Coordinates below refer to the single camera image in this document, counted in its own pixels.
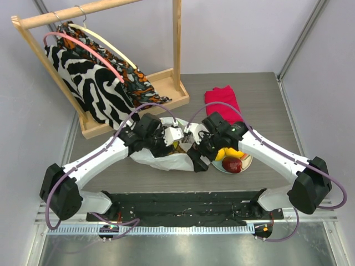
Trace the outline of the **yellow fake orange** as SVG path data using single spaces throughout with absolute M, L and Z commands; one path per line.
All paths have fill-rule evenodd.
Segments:
M 222 160 L 223 158 L 225 157 L 225 149 L 222 148 L 218 151 L 217 155 L 216 155 L 216 158 L 215 158 L 215 161 L 220 161 Z

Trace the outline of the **brown fake fruit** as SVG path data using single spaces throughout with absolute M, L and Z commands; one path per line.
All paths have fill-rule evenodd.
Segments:
M 173 150 L 171 152 L 168 153 L 168 155 L 172 155 L 172 154 L 185 154 L 186 151 L 179 145 L 177 145 L 177 147 L 173 148 Z

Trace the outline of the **dark red fake apple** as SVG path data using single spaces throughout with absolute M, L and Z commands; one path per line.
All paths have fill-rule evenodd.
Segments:
M 225 157 L 222 161 L 222 167 L 229 173 L 240 173 L 242 171 L 242 161 L 239 158 Z

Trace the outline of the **white plastic bag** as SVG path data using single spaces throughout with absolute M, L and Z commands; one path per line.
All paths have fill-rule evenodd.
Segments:
M 176 153 L 164 157 L 154 157 L 148 149 L 142 149 L 130 155 L 130 158 L 135 162 L 149 165 L 164 171 L 178 170 L 178 171 L 194 171 L 193 163 L 187 155 L 188 149 L 192 146 L 192 141 L 187 143 L 179 143 L 179 146 L 185 153 Z

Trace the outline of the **fake watermelon slice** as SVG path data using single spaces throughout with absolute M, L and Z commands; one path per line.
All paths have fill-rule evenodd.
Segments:
M 241 158 L 240 158 L 240 160 L 246 160 L 248 157 L 250 157 L 250 155 L 248 155 L 248 154 L 244 154 Z

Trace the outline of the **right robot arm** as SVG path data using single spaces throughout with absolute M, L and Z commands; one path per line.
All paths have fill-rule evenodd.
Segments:
M 270 211 L 285 207 L 313 214 L 332 189 L 323 159 L 293 154 L 264 138 L 243 121 L 231 125 L 214 112 L 200 124 L 189 122 L 184 133 L 194 139 L 188 154 L 196 172 L 207 169 L 202 157 L 212 161 L 219 149 L 233 148 L 261 161 L 287 180 L 287 186 L 265 188 L 259 192 L 250 205 L 255 218 L 265 218 Z

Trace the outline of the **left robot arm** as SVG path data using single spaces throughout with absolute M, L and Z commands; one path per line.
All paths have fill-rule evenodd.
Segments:
M 174 145 L 171 132 L 161 120 L 145 114 L 135 125 L 124 125 L 103 145 L 86 156 L 63 167 L 56 163 L 49 166 L 40 190 L 46 202 L 46 211 L 52 211 L 61 221 L 77 213 L 98 213 L 106 221 L 117 217 L 118 207 L 106 192 L 83 191 L 84 186 L 96 175 L 142 149 L 162 155 Z

